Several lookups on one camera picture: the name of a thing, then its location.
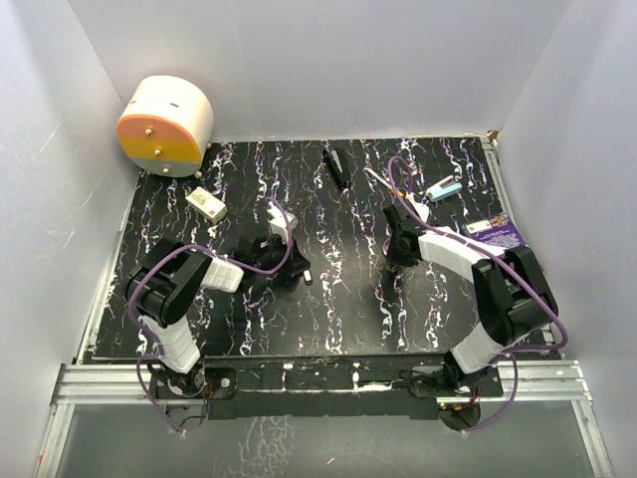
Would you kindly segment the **black car key fob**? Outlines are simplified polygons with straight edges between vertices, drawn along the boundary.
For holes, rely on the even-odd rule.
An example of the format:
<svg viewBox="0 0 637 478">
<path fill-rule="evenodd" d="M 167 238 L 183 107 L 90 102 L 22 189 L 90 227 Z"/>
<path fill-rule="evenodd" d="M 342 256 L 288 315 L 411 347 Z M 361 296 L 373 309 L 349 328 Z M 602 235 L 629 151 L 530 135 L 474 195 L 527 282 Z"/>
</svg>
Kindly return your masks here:
<svg viewBox="0 0 637 478">
<path fill-rule="evenodd" d="M 303 270 L 302 278 L 306 286 L 311 286 L 314 282 L 314 277 L 310 269 Z"/>
</svg>

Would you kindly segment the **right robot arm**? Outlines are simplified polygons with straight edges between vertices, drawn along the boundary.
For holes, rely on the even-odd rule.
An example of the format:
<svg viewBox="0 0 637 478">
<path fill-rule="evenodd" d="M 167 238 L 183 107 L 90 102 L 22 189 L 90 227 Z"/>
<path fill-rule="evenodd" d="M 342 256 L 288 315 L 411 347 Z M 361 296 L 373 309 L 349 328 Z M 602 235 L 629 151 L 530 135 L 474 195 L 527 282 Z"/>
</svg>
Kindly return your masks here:
<svg viewBox="0 0 637 478">
<path fill-rule="evenodd" d="M 414 267 L 429 262 L 446 268 L 473 284 L 478 307 L 478 324 L 445 353 L 441 368 L 411 371 L 408 381 L 467 394 L 502 352 L 557 317 L 557 303 L 529 247 L 503 249 L 448 228 L 425 226 L 409 214 L 401 215 L 394 205 L 383 213 L 391 229 L 386 254 L 390 264 Z"/>
</svg>

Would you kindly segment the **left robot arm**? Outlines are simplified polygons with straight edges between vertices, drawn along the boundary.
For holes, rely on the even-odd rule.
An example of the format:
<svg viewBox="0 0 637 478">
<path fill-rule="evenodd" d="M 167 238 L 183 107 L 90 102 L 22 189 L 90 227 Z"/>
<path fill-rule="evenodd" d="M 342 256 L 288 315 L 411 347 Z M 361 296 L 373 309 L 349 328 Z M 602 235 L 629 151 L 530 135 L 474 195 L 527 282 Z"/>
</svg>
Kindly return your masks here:
<svg viewBox="0 0 637 478">
<path fill-rule="evenodd" d="M 255 268 L 275 271 L 274 280 L 290 287 L 302 279 L 313 281 L 311 262 L 297 242 L 287 245 L 273 233 L 238 240 L 228 255 L 212 258 L 203 251 L 162 237 L 130 270 L 123 294 L 136 321 L 158 341 L 158 365 L 148 370 L 174 393 L 193 397 L 205 385 L 201 351 L 190 331 L 186 314 L 202 289 L 228 294 L 254 292 Z"/>
</svg>

